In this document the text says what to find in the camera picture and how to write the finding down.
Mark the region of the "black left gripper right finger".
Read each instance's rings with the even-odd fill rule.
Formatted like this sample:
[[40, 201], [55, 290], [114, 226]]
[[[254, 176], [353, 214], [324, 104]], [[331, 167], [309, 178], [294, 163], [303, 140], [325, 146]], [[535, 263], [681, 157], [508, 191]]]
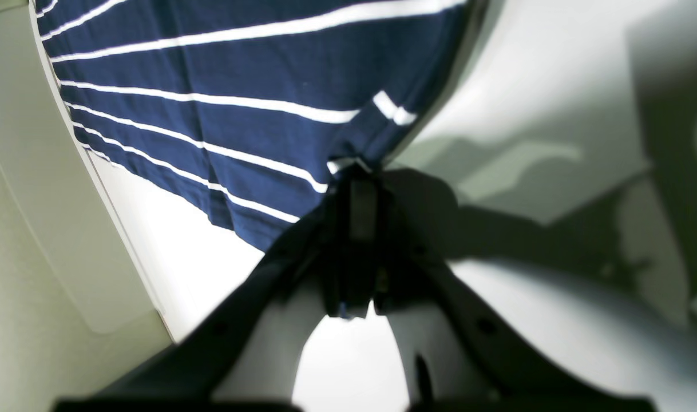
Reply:
[[450, 261], [520, 263], [589, 275], [605, 255], [528, 219], [460, 206], [447, 184], [411, 169], [382, 176], [377, 311], [400, 350], [411, 411], [653, 411], [543, 355]]

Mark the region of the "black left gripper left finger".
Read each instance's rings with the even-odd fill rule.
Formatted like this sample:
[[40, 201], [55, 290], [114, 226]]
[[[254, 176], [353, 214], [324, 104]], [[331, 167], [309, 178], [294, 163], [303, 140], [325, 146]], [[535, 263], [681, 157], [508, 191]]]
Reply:
[[364, 318], [377, 294], [378, 180], [342, 172], [183, 342], [55, 411], [294, 411], [304, 345], [325, 316]]

